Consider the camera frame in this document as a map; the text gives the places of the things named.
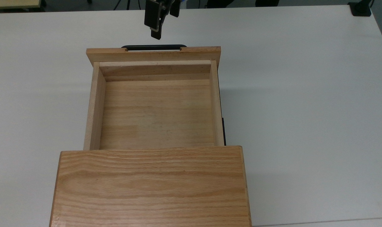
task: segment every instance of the table surface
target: table surface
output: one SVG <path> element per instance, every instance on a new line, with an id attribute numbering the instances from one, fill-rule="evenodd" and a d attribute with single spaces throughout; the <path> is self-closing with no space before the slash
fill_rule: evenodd
<path id="1" fill-rule="evenodd" d="M 271 227 L 382 227 L 382 219 L 331 221 L 306 224 L 282 224 Z"/>
<path id="2" fill-rule="evenodd" d="M 0 227 L 47 226 L 60 151 L 83 147 L 86 48 L 221 46 L 228 145 L 253 225 L 382 218 L 382 36 L 348 6 L 0 14 Z"/>

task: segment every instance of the black handle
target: black handle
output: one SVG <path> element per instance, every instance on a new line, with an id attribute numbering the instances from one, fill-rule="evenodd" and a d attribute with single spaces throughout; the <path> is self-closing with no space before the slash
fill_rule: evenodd
<path id="1" fill-rule="evenodd" d="M 127 50 L 181 50 L 181 47 L 187 47 L 182 44 L 169 44 L 169 45 L 126 45 L 121 48 Z"/>

